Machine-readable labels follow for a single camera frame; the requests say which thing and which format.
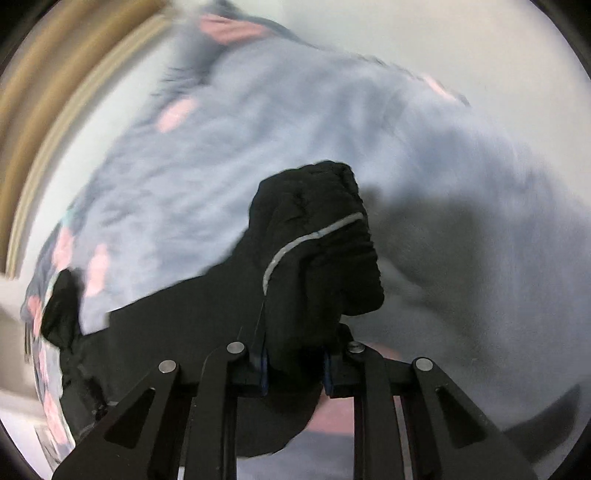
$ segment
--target pink floral pattern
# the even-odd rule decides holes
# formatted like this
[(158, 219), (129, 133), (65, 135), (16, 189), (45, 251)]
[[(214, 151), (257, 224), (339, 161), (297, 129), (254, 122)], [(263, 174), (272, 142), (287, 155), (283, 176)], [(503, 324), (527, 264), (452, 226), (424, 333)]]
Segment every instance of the pink floral pattern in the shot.
[(68, 441), (66, 431), (61, 423), (61, 410), (48, 391), (43, 398), (43, 411), (47, 418), (47, 426), (57, 443), (65, 445)]
[(33, 335), (38, 337), (39, 332), (41, 331), (41, 318), (43, 316), (41, 309), (41, 299), (38, 295), (33, 295), (28, 298), (27, 308), (33, 317)]
[(70, 266), (73, 248), (74, 236), (70, 229), (64, 226), (57, 235), (56, 246), (51, 257), (51, 262), (57, 271), (62, 271)]
[(47, 374), (47, 354), (43, 346), (39, 350), (39, 371), (41, 373), (41, 380), (47, 387), (49, 385), (49, 375)]
[(202, 15), (199, 21), (201, 31), (221, 45), (261, 38), (270, 35), (270, 30), (263, 25), (240, 20), (230, 20), (219, 15)]
[(97, 245), (95, 254), (88, 263), (85, 297), (94, 297), (105, 288), (105, 276), (109, 269), (109, 251), (105, 244)]
[(423, 76), (423, 80), (426, 82), (427, 85), (429, 85), (431, 87), (431, 89), (436, 94), (442, 96), (443, 98), (445, 98), (445, 100), (454, 101), (454, 102), (457, 100), (457, 98), (454, 97), (451, 93), (444, 90), (443, 87), (441, 86), (441, 84), (437, 80), (435, 80), (434, 78), (429, 77), (429, 76)]
[(171, 103), (158, 117), (156, 128), (163, 134), (174, 130), (187, 119), (198, 105), (199, 103), (194, 97), (185, 97)]

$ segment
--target metal pin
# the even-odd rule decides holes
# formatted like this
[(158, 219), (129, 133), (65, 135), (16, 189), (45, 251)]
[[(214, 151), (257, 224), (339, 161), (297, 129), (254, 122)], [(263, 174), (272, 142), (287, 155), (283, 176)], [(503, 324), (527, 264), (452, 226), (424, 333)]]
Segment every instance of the metal pin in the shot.
[(433, 368), (433, 362), (428, 358), (418, 358), (415, 362), (417, 368), (423, 372), (429, 372)]
[(244, 351), (244, 343), (242, 343), (242, 342), (229, 343), (228, 346), (226, 347), (226, 350), (228, 350), (229, 353), (234, 353), (234, 355), (237, 355), (237, 354), (242, 353)]
[(158, 370), (163, 374), (169, 374), (174, 371), (175, 368), (177, 368), (177, 364), (174, 360), (163, 360), (158, 366)]
[(347, 350), (350, 353), (361, 353), (365, 350), (365, 345), (360, 342), (349, 342), (347, 343)]

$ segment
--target wooden frame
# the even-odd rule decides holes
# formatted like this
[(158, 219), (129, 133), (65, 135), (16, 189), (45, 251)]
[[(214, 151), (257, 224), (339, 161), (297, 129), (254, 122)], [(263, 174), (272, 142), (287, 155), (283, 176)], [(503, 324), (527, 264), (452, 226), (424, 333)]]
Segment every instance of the wooden frame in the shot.
[(100, 87), (171, 25), (161, 0), (95, 3), (62, 0), (0, 80), (0, 272), (8, 278), (18, 276), (34, 203), (63, 138)]

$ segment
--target gray stripe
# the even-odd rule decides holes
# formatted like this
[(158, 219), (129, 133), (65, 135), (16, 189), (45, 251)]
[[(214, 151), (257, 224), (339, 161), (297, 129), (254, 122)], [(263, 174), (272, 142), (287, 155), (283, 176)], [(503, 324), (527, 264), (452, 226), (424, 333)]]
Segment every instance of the gray stripe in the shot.
[(292, 240), (291, 242), (289, 242), (283, 248), (281, 248), (275, 254), (275, 256), (273, 257), (273, 260), (271, 260), (271, 263), (269, 263), (269, 266), (267, 266), (267, 269), (265, 270), (265, 274), (262, 276), (263, 293), (265, 295), (267, 295), (267, 287), (269, 286), (269, 279), (271, 278), (271, 274), (273, 273), (273, 270), (275, 270), (275, 267), (278, 265), (278, 263), (281, 261), (281, 259), (285, 256), (285, 254), (287, 252), (293, 250), (299, 244), (302, 244), (303, 242), (306, 242), (307, 240), (317, 240), (319, 238), (322, 238), (322, 237), (328, 235), (329, 233), (332, 233), (332, 232), (338, 230), (339, 228), (343, 228), (345, 225), (355, 222), (356, 220), (363, 220), (363, 213), (357, 212), (357, 213), (352, 213), (351, 215), (347, 215), (345, 218), (341, 218), (341, 220), (337, 220), (335, 223), (331, 223), (329, 226), (325, 226), (324, 228), (321, 228), (317, 232), (308, 233), (308, 235), (303, 235), (301, 237), (298, 237), (295, 240)]

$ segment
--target black cloth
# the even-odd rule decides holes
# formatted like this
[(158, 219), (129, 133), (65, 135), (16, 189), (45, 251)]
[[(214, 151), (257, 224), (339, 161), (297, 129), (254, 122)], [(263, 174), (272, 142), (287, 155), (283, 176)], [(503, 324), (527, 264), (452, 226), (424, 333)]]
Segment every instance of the black cloth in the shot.
[[(360, 219), (288, 251), (264, 294), (264, 272), (280, 249), (356, 213)], [(81, 438), (105, 405), (121, 400), (162, 360), (179, 363), (185, 383), (199, 382), (209, 352), (237, 339), (250, 342), (242, 332), (254, 331), (264, 305), (275, 387), (264, 399), (239, 400), (236, 453), (280, 450), (316, 408), (320, 348), (335, 339), (341, 315), (367, 313), (383, 303), (376, 262), (353, 173), (325, 161), (261, 182), (248, 229), (229, 258), (111, 312), (106, 330), (82, 336), (74, 290), (56, 291), (54, 304), (62, 311), (49, 310), (43, 333), (60, 348), (61, 406), (74, 437)]]

